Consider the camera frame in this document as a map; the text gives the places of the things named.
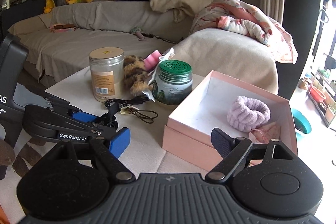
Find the blue gripper pad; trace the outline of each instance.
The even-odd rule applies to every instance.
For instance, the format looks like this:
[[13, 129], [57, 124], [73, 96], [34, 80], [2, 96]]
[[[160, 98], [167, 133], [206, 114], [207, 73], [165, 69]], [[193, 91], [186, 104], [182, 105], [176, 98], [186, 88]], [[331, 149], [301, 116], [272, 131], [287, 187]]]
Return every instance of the blue gripper pad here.
[[[97, 118], [95, 115], [82, 111], [74, 113], [72, 117], [81, 122], [92, 122]], [[131, 131], [127, 127], [124, 127], [117, 133], [118, 137], [111, 141], [109, 151], [118, 159], [131, 141]]]
[[109, 151], [118, 159], [131, 142], [131, 131], [123, 127], [117, 133], [119, 136], [111, 141]]

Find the product label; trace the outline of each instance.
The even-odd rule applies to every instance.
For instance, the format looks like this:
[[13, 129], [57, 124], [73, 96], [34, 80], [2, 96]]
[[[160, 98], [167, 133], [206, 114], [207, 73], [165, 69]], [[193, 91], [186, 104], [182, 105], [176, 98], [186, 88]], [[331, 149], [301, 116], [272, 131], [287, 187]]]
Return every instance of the product label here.
[[109, 99], [109, 96], [115, 95], [113, 71], [96, 72], [91, 71], [93, 92], [96, 97]]
[[159, 77], [155, 78], [153, 96], [156, 100], [166, 105], [179, 105], [190, 94], [193, 82], [182, 85], [173, 85], [163, 82]]

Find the purple hair scrunchie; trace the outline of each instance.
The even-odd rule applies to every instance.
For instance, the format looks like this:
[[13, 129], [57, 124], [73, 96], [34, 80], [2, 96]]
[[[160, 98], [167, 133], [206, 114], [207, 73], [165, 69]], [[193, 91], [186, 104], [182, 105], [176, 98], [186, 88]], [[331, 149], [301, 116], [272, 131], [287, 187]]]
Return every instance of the purple hair scrunchie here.
[[271, 111], [264, 102], [238, 96], [227, 114], [227, 121], [235, 129], [248, 133], [267, 123], [270, 117]]

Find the floral blanket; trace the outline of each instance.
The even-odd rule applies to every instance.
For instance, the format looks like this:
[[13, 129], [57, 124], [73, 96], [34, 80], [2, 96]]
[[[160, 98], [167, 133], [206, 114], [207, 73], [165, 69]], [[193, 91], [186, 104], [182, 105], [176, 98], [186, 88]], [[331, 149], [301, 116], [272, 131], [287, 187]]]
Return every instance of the floral blanket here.
[[209, 27], [240, 33], [266, 45], [280, 63], [293, 63], [297, 51], [292, 36], [259, 8], [240, 0], [214, 0], [195, 19], [190, 34]]

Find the pink cloth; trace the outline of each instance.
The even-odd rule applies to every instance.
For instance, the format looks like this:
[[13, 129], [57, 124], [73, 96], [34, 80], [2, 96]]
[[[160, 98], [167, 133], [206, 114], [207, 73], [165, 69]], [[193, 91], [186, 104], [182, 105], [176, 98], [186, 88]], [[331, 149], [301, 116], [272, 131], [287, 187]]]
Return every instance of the pink cloth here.
[[242, 132], [250, 132], [270, 119], [268, 106], [257, 99], [238, 96], [227, 114], [229, 124]]
[[271, 139], [280, 139], [280, 131], [280, 125], [276, 122], [271, 122], [258, 129], [252, 129], [249, 133], [249, 139], [253, 143], [268, 144]]
[[253, 5], [240, 0], [215, 0], [195, 16], [190, 33], [210, 27], [254, 38], [269, 48], [274, 60], [296, 63], [298, 54], [292, 36]]

